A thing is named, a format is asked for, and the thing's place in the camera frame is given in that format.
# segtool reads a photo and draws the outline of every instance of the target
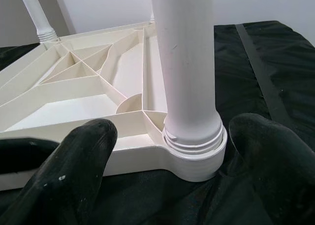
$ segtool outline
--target white cylindrical post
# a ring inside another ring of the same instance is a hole
[[[152,2],[168,108],[165,142],[192,160],[205,153],[211,160],[209,152],[226,144],[215,107],[212,0]]]
[[[55,30],[50,26],[47,17],[38,0],[23,0],[31,19],[37,30],[37,35],[41,43],[46,41],[56,41]]]

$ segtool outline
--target white plastic pole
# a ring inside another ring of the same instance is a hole
[[[23,0],[31,19],[37,30],[37,35],[41,43],[46,41],[56,41],[55,30],[50,26],[47,17],[38,0]]]
[[[197,161],[226,143],[215,108],[212,0],[152,2],[168,108],[164,140]]]

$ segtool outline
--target black tape strip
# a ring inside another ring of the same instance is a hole
[[[266,101],[271,119],[290,128],[291,130],[295,130],[295,126],[291,121],[281,98],[279,97],[279,91],[267,75],[267,70],[256,51],[252,39],[245,30],[243,24],[237,24],[235,27],[252,65],[252,69]]]

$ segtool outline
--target white backdrop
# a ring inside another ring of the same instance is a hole
[[[315,44],[314,0],[214,0],[216,24],[278,20]],[[71,33],[148,21],[151,0],[58,0]]]

